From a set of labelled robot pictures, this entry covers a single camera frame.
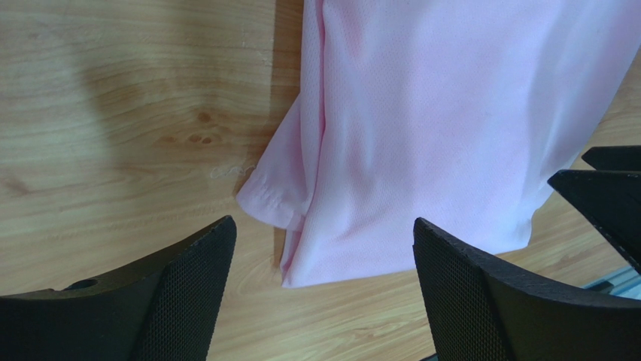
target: pink fabric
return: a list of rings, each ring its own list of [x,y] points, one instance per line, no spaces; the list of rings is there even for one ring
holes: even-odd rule
[[[415,267],[424,217],[491,253],[605,114],[640,0],[305,0],[301,93],[238,202],[287,229],[283,285]]]

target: wood grain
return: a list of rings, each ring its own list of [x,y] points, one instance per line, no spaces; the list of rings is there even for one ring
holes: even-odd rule
[[[298,93],[301,14],[302,0],[0,2],[0,294],[63,288],[231,214],[210,360],[431,354],[413,272],[281,289],[284,233],[234,202]],[[589,146],[641,143],[639,116],[637,59]],[[624,265],[558,196],[505,258],[575,285]]]

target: black mesh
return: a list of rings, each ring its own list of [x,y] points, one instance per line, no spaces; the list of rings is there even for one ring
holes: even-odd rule
[[[165,268],[131,360],[207,357],[234,243],[229,218]]]
[[[439,359],[512,359],[480,268],[418,220],[415,260]]]

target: wooden table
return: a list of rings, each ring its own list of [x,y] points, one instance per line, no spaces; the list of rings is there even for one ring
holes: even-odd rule
[[[234,202],[298,93],[301,13],[302,0],[0,2],[0,294],[61,289],[231,214],[210,360],[431,354],[414,272],[281,289],[284,233]],[[589,146],[641,144],[639,117],[641,59]],[[505,258],[575,285],[624,265],[558,196]]]

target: pink shirt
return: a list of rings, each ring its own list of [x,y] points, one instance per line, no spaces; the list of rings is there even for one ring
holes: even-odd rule
[[[424,217],[476,247],[530,219],[641,44],[640,0],[305,0],[301,93],[238,194],[287,229],[283,285],[415,267]]]

